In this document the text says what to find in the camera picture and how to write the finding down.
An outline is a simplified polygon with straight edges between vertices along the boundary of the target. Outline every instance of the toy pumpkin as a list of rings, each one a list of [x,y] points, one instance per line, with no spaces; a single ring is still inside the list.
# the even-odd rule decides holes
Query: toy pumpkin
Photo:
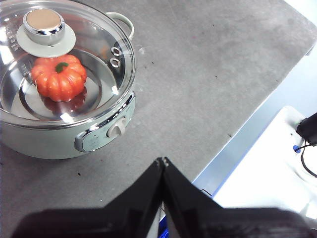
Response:
[[[68,102],[84,90],[87,73],[77,57],[63,55],[36,59],[31,78],[43,97]]]

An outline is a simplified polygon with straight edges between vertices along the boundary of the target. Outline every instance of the gray surface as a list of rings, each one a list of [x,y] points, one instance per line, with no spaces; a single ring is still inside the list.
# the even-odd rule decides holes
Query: gray surface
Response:
[[[1,237],[29,212],[107,204],[157,156],[192,180],[317,36],[283,1],[87,3],[135,24],[135,116],[123,137],[75,159],[27,158],[2,146]]]
[[[317,1],[287,0],[317,25]],[[296,108],[306,117],[317,111],[317,47],[304,56],[283,82],[254,112],[243,127],[194,180],[194,185],[216,195],[222,184],[243,159],[276,113],[284,106]]]

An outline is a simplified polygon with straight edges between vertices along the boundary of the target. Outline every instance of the lid knob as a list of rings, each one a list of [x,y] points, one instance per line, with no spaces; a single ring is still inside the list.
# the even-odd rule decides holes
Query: lid knob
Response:
[[[27,36],[41,45],[54,45],[65,34],[63,17],[51,9],[36,9],[26,13],[23,25]]]

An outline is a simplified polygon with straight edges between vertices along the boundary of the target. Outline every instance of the pot handle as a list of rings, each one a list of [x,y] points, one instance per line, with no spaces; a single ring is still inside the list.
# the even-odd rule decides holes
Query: pot handle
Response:
[[[113,11],[106,12],[105,14],[108,17],[111,17],[112,19],[117,19],[117,20],[123,21],[125,24],[127,24],[131,30],[130,35],[128,37],[130,40],[132,40],[133,35],[134,35],[134,26],[133,26],[132,22],[129,20],[129,18],[127,18],[126,16],[124,16],[120,13],[113,12]]]

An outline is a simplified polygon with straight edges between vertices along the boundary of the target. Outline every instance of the white object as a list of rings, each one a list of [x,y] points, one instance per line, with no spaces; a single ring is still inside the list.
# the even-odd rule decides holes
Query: white object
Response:
[[[65,24],[65,34],[63,38],[55,45],[46,46],[32,41],[26,34],[24,25],[19,27],[16,33],[16,39],[21,48],[27,53],[42,58],[52,58],[67,54],[74,48],[76,43],[75,33],[67,24]]]
[[[118,135],[123,135],[125,133],[125,126],[127,119],[122,117],[118,119],[108,130],[107,136],[109,138],[116,138]]]
[[[127,26],[130,28],[130,31],[131,31],[130,35],[128,37],[129,37],[129,40],[132,40],[133,35],[134,35],[134,26],[129,18],[127,18],[126,16],[124,16],[120,13],[112,12],[112,11],[106,12],[105,14],[108,17],[111,17],[112,19],[117,19],[117,20],[123,21],[125,24],[127,24]]]
[[[297,171],[303,168],[300,154],[293,150],[294,145],[303,144],[296,127],[304,118],[292,107],[284,107],[215,194],[214,201],[225,208],[278,207],[313,217],[317,188],[298,176]]]

